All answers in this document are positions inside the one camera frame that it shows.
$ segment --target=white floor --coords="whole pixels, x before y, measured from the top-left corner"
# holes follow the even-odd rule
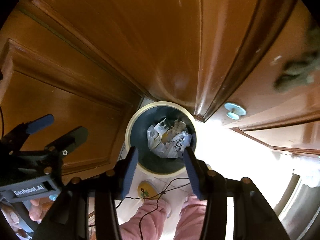
[[[145,99],[141,107],[151,102]],[[251,178],[272,207],[279,202],[292,176],[292,170],[286,165],[282,156],[272,153],[269,148],[260,143],[224,129],[216,122],[196,122],[196,133],[195,155],[197,159],[205,161],[225,178],[237,180],[242,177]],[[124,148],[121,158],[124,158],[125,155],[126,149]],[[178,177],[187,178],[188,175],[185,172]],[[156,179],[136,169],[128,196],[138,197],[137,187],[143,180],[149,180],[159,191],[162,191],[172,179],[175,178]],[[169,189],[188,182],[188,179],[178,179],[169,186]],[[173,239],[182,204],[189,192],[191,192],[190,185],[164,195],[164,199],[171,204],[172,215],[164,224],[161,240]],[[140,200],[125,199],[117,209],[119,224],[128,221],[141,204]],[[233,235],[233,210],[231,209],[232,198],[228,200],[226,234],[228,240],[232,239]]]

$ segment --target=cabinet knob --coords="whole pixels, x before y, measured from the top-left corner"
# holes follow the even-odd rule
[[[227,117],[233,120],[239,120],[240,115],[246,115],[247,111],[242,107],[235,103],[227,102],[224,104],[225,109],[229,112],[227,113]]]

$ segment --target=person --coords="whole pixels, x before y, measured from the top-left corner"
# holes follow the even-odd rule
[[[142,216],[156,209],[156,203],[159,196],[156,187],[148,181],[142,181],[138,186],[138,195],[142,199],[143,204],[140,206],[136,214],[129,221],[119,226],[122,240],[140,240],[139,222]],[[32,207],[29,215],[33,221],[40,222],[44,216],[39,200],[32,200]],[[202,225],[204,222],[205,210],[207,206],[206,200],[199,200],[195,195],[189,195],[182,205],[180,212],[180,220],[176,227],[173,240],[199,240]],[[1,210],[12,229],[21,235],[19,230],[19,218],[16,216],[11,207],[2,205]],[[164,222],[171,215],[170,204],[162,197],[158,200],[158,209],[146,215],[141,221],[141,231],[144,240],[159,240],[164,228]]]

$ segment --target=yellow rim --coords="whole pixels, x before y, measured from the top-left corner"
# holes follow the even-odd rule
[[[173,107],[175,109],[178,109],[179,111],[183,112],[192,122],[192,125],[196,131],[196,120],[193,118],[192,114],[190,114],[186,109],[184,109],[182,106],[179,106],[175,103],[171,103],[171,102],[166,102],[166,101],[159,101],[159,102],[154,102],[151,104],[148,104],[142,108],[140,108],[134,115],[133,117],[130,119],[128,125],[127,125],[127,130],[125,131],[125,147],[127,149],[127,151],[130,149],[131,145],[130,145],[130,134],[131,134],[131,129],[132,126],[134,124],[134,122],[137,120],[137,118],[144,113],[145,111],[147,111],[150,108],[156,107],[156,106],[170,106]],[[157,178],[169,178],[169,177],[173,177],[173,176],[177,176],[181,173],[183,173],[186,168],[183,167],[182,169],[173,172],[173,173],[168,173],[168,174],[163,174],[163,173],[155,173],[153,171],[148,170],[146,167],[142,166],[139,162],[137,165],[138,169],[141,170],[142,172],[144,172],[147,175],[151,175]]]

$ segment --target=pink pants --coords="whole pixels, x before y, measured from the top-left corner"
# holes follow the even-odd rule
[[[139,230],[140,218],[156,208],[156,201],[146,200],[128,222],[120,225],[123,240],[141,239]],[[206,206],[207,201],[198,200],[195,195],[188,197],[180,212],[180,220],[177,224],[174,240],[199,240]],[[164,221],[169,212],[169,204],[160,199],[158,209],[142,219],[141,230],[144,239],[159,240],[163,231]]]

